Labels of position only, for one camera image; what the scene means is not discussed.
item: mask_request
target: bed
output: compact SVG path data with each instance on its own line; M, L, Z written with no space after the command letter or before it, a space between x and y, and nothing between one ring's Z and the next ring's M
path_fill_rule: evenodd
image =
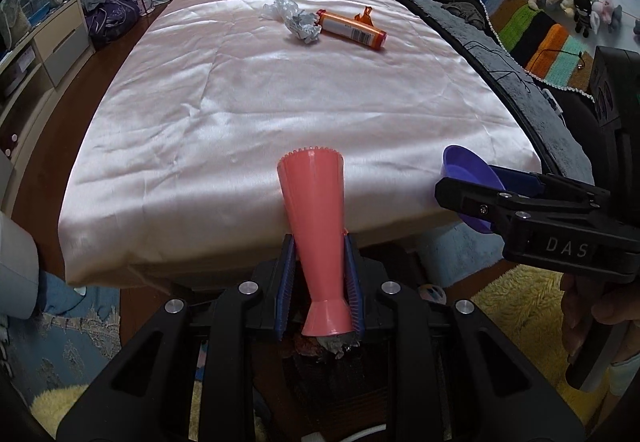
M373 7L376 53L296 40L259 17L274 0L174 0L98 106L70 175L58 232L70 284L233 279L277 253L287 220L279 158L322 145L344 156L346 226L361 244L453 223L433 187L456 143L540 171L539 155L486 80L394 0Z

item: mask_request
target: human hand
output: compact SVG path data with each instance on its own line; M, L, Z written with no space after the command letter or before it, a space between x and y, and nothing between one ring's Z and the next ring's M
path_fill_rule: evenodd
M575 276L564 274L560 282L560 290L564 291L560 308L562 319L562 345L574 355L582 346L590 323L589 312L593 318L604 325L615 325L622 321L632 322L623 340L620 350L612 362L622 362L640 353L640 282L633 282L612 290L601 297L584 297L594 295L600 284L593 281L580 282L581 294L578 294Z

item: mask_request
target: screw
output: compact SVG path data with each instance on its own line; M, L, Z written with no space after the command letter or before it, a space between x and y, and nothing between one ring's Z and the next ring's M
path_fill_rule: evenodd
M177 314L184 308L184 301L181 299L170 299L164 304L164 310L170 314Z
M400 292L400 285L395 281L385 281L382 286L382 292L385 294L397 294Z
M466 299L461 299L456 303L456 310L461 314L470 314L475 309L476 307L474 306L474 304L471 303L471 301Z
M238 285L238 290L241 294L250 296L255 294L258 290L258 284L255 281L245 281Z

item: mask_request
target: pink piping nozzle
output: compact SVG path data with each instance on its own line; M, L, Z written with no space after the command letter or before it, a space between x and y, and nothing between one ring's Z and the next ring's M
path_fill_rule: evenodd
M311 295L304 336L353 330L344 300L342 165L342 156L326 148L293 151L278 163L284 205Z

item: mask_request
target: purple plastic cup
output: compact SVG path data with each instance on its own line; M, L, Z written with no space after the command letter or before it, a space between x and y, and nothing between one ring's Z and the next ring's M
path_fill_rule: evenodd
M444 150L440 173L443 177L505 190L494 170L482 158L462 146L448 146ZM492 233L491 224L488 221L467 215L458 216L474 231L482 234Z

